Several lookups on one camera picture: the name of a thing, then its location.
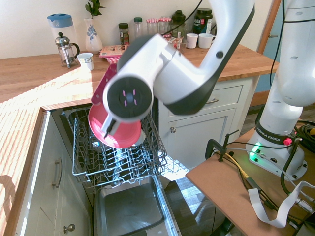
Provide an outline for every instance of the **drawer handle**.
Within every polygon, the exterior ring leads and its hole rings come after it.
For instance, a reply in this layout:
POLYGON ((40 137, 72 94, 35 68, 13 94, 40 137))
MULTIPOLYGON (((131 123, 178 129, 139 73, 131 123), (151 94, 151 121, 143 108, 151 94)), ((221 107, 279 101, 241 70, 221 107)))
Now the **drawer handle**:
POLYGON ((218 99, 213 99, 212 101, 209 101, 209 102, 206 102, 206 104, 211 104, 211 103, 215 103, 215 102, 218 102, 219 100, 218 99))
POLYGON ((174 127, 170 127, 169 130, 171 131, 172 134, 176 132, 176 129, 174 127))
POLYGON ((55 164, 60 164, 59 168, 59 180, 54 181, 51 183, 52 186, 55 186, 56 188, 59 188, 60 181, 61 181, 61 176, 63 175, 63 162, 61 161, 61 158, 59 157, 57 161, 55 161, 55 164))

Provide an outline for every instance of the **butcher block countertop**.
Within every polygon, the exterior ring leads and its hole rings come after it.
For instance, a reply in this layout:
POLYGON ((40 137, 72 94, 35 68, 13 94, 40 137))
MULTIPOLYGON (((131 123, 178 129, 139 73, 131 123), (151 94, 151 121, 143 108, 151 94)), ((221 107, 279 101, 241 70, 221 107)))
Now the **butcher block countertop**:
MULTIPOLYGON (((185 56, 199 66, 206 52, 196 48, 185 56)), ((239 45, 219 81, 267 74, 271 65, 239 45)), ((98 56, 92 72, 61 67, 58 54, 0 59, 0 236, 15 234, 43 111, 90 103, 108 66, 98 56)))

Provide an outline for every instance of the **wire rack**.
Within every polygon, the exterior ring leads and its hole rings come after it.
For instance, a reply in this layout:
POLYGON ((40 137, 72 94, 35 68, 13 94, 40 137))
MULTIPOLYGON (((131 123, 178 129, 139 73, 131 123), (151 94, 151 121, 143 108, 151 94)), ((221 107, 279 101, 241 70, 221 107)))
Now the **wire rack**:
POLYGON ((98 140, 88 125, 88 110, 74 114, 72 173, 97 192, 102 187, 135 183, 163 173, 166 150, 151 115, 141 120, 145 141, 135 147, 113 148, 98 140))

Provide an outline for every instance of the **vase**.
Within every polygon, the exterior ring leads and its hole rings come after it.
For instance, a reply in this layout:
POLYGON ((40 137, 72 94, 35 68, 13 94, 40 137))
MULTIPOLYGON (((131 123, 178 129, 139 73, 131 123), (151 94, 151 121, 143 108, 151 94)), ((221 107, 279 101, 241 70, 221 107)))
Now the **vase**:
POLYGON ((87 26, 85 47, 89 53, 98 54, 103 44, 94 28, 93 19, 84 19, 84 21, 87 26))

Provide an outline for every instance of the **red plate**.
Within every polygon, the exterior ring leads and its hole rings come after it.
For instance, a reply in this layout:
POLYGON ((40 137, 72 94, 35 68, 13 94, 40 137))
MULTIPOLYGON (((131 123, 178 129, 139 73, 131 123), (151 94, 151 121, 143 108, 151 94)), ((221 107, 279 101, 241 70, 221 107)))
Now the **red plate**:
POLYGON ((134 123, 121 123, 116 133, 108 135, 104 139, 105 133, 101 130, 108 113, 103 104, 92 105, 89 112, 89 125, 94 135, 104 144, 113 148, 128 148, 135 144, 141 132, 140 121, 134 123))

